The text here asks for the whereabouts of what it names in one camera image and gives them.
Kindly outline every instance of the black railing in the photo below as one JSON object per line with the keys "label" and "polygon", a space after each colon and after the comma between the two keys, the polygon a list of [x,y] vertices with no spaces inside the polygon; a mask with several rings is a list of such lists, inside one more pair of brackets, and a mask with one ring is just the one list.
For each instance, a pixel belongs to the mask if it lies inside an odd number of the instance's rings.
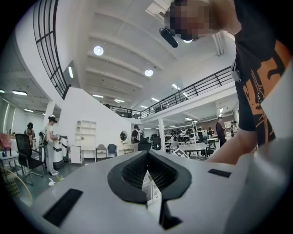
{"label": "black railing", "polygon": [[33,29],[44,68],[54,87],[65,99],[69,86],[61,69],[56,43],[58,0],[39,0],[33,11]]}
{"label": "black railing", "polygon": [[106,104],[105,106],[108,107],[110,110],[114,111],[116,114],[118,114],[121,117],[141,119],[141,111],[131,110],[131,109],[118,107],[118,106],[111,106],[108,104]]}
{"label": "black railing", "polygon": [[150,115],[163,111],[171,106],[182,103],[188,99],[194,98],[200,94],[206,93],[232,81],[233,78],[230,73],[230,67],[227,67],[206,78],[203,78],[200,81],[195,82],[194,84],[184,89],[178,90],[178,92],[143,110],[141,112],[141,118],[146,118]]}

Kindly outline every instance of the orange graphic print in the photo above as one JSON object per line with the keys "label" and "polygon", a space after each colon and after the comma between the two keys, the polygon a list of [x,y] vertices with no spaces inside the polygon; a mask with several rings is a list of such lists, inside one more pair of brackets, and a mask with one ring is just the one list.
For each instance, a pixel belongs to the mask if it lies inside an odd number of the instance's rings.
{"label": "orange graphic print", "polygon": [[260,104],[279,82],[284,68],[286,69],[292,57],[290,51],[278,40],[276,40],[274,50],[275,56],[261,62],[256,73],[251,70],[251,78],[243,86],[243,91],[254,116],[255,126],[257,129],[263,129],[266,143],[273,135],[273,129]]}

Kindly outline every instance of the floor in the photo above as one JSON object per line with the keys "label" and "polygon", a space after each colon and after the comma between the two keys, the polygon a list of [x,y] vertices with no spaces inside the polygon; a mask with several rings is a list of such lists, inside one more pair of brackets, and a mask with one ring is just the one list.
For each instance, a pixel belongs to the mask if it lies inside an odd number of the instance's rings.
{"label": "floor", "polygon": [[[214,153],[211,155],[213,156],[215,154],[215,152],[220,148],[220,143],[219,142],[216,142],[216,150],[214,150]],[[194,160],[200,160],[200,161],[205,161],[205,157],[197,157],[197,156],[192,156],[191,157],[192,159]],[[85,164],[88,164],[88,163],[94,163],[94,159],[85,159],[85,161],[83,162],[82,165],[80,164],[69,164],[69,163],[65,163],[65,166],[60,168],[58,170],[59,174],[58,176],[59,177],[67,177],[69,174],[71,174],[72,172],[74,172],[76,169],[84,166]],[[34,169],[33,171],[35,171],[36,173],[38,174],[42,174],[42,169],[41,167],[38,167],[36,169]],[[33,177],[33,183],[34,183],[34,186],[31,186],[27,183],[25,183],[26,187],[28,188],[29,192],[31,193],[31,196],[32,196],[32,199],[33,201],[41,194],[43,193],[45,190],[47,190],[50,185],[50,178],[54,181],[54,182],[58,182],[58,178],[56,176],[50,176],[48,173],[47,173],[47,169],[44,168],[44,177],[40,177],[40,176],[37,176],[37,175],[32,175]],[[31,178],[30,176],[27,176],[24,180],[27,180],[28,182],[31,182]],[[27,192],[27,189],[25,188],[25,186],[23,185],[23,183],[19,180],[15,180],[16,181],[16,185],[21,193],[21,196],[20,196],[20,199],[25,202],[26,204],[30,205],[32,203],[31,199],[30,199],[30,196]]]}

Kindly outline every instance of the round mirror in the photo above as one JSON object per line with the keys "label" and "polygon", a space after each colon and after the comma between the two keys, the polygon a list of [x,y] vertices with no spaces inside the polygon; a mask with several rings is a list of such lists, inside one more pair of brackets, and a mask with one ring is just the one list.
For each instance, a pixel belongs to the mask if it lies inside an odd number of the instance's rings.
{"label": "round mirror", "polygon": [[122,132],[120,133],[120,139],[121,139],[122,141],[126,141],[126,139],[127,139],[127,132],[126,132],[126,131],[122,131]]}

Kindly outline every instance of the round ceiling light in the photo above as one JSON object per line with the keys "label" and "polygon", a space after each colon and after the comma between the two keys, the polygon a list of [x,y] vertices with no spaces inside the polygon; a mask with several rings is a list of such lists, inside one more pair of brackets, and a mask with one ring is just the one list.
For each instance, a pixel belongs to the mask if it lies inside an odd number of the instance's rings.
{"label": "round ceiling light", "polygon": [[103,53],[104,53],[104,50],[102,47],[100,46],[96,46],[94,49],[93,49],[93,52],[95,53],[95,55],[97,56],[101,56]]}
{"label": "round ceiling light", "polygon": [[154,72],[150,69],[145,71],[146,76],[152,76],[153,74],[154,74]]}
{"label": "round ceiling light", "polygon": [[186,40],[183,40],[185,43],[190,43],[190,42],[192,42],[192,40],[190,40],[190,41],[186,41]]}

